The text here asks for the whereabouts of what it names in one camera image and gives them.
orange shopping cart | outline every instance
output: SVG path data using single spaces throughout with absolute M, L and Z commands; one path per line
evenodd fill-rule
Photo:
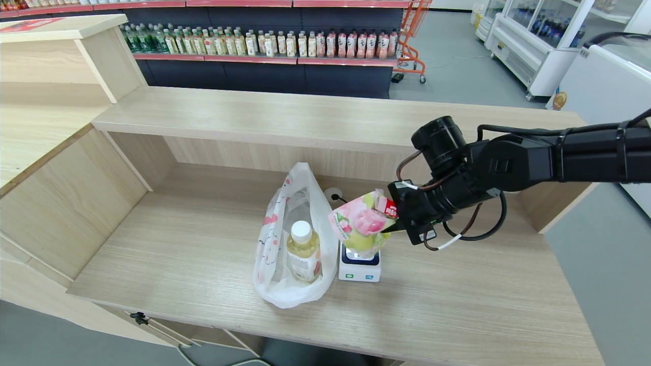
M 422 20 L 425 18 L 428 9 L 432 4 L 432 0 L 411 0 L 409 7 L 405 10 L 402 18 L 402 25 L 400 26 L 400 39 L 398 40 L 398 65 L 408 64 L 413 62 L 413 70 L 405 70 L 402 68 L 395 68 L 396 72 L 410 72 L 413 74 L 420 74 L 421 84 L 425 84 L 425 63 L 418 58 L 418 50 L 409 45 L 410 38 L 416 36 L 418 28 L 421 26 Z

pink bottle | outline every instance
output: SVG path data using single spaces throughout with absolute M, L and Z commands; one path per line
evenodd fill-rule
M 342 59 L 346 58 L 346 33 L 344 33 L 344 30 L 341 30 L 341 33 L 339 33 L 339 51 L 337 52 L 337 56 L 339 56 Z
M 379 39 L 380 44 L 378 45 L 378 57 L 381 59 L 387 58 L 387 50 L 389 48 L 389 36 L 382 34 Z
M 337 34 L 335 34 L 334 30 L 330 31 L 330 34 L 325 38 L 325 42 L 325 55 L 330 58 L 334 57 L 337 52 Z
M 378 36 L 376 36 L 375 32 L 368 35 L 367 54 L 366 54 L 367 59 L 372 59 L 373 57 L 375 57 L 375 45 L 377 44 L 377 42 L 378 42 Z
M 396 45 L 398 44 L 398 33 L 394 29 L 389 36 L 389 49 L 387 50 L 388 56 L 395 56 L 396 54 Z
M 357 58 L 363 59 L 366 56 L 366 46 L 367 46 L 367 36 L 366 32 L 362 30 L 362 33 L 357 38 Z
M 346 57 L 349 59 L 355 58 L 355 47 L 357 46 L 357 33 L 353 30 L 353 33 L 348 35 L 348 42 L 346 45 Z

refrigerator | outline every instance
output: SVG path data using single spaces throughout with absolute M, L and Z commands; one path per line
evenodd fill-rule
M 486 41 L 486 38 L 488 37 L 488 33 L 490 32 L 490 28 L 493 25 L 493 20 L 495 19 L 495 16 L 498 15 L 498 13 L 501 13 L 502 10 L 504 10 L 505 5 L 506 5 L 506 0 L 488 1 L 488 5 L 486 6 L 484 13 L 482 14 L 482 18 L 479 21 L 477 30 L 475 31 L 475 35 L 477 36 L 477 38 L 481 39 L 484 42 Z
M 587 124 L 630 120 L 651 107 L 651 36 L 605 33 L 586 42 L 547 103 Z M 651 217 L 651 184 L 622 184 Z
M 554 93 L 585 40 L 606 32 L 647 33 L 650 18 L 651 0 L 507 0 L 484 45 L 532 100 Z

counter top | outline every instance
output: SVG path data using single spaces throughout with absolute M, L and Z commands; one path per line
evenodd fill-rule
M 28 31 L 6 32 L 3 29 L 31 22 Z M 44 18 L 39 20 L 6 21 L 0 23 L 0 44 L 46 40 L 75 40 L 96 35 L 109 28 L 126 23 L 124 14 L 71 16 L 67 18 Z
M 112 132 L 410 154 L 411 135 L 445 115 L 467 142 L 477 138 L 478 124 L 550 130 L 585 125 L 574 112 L 546 109 L 168 87 L 133 91 L 93 125 Z
M 164 116 L 150 106 L 143 110 L 152 119 Z M 316 302 L 285 310 L 266 303 L 252 283 L 256 238 L 284 177 L 179 163 L 133 208 L 68 293 L 152 317 L 393 359 L 603 364 L 552 251 L 517 195 L 508 195 L 508 219 L 489 239 L 431 252 L 396 233 L 382 250 L 379 283 L 336 279 Z M 385 184 L 348 178 L 319 183 L 342 187 L 351 197 Z M 469 234 L 492 227 L 498 211 L 498 200 L 486 202 Z M 451 227 L 458 230 L 470 215 L 460 212 Z M 443 230 L 439 235 L 437 244 L 448 240 Z
M 110 101 L 95 85 L 0 83 L 0 197 L 92 128 Z

glass door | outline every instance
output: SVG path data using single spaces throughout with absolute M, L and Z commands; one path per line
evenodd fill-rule
M 530 32 L 556 48 L 580 4 L 575 0 L 543 0 Z
M 574 0 L 567 0 L 580 5 Z M 643 0 L 594 0 L 594 4 L 580 25 L 568 47 L 580 48 L 583 44 L 606 32 L 623 32 Z
M 501 13 L 504 10 L 505 5 L 506 5 L 506 0 L 490 0 L 488 6 L 486 7 L 485 18 L 494 20 L 495 15 Z

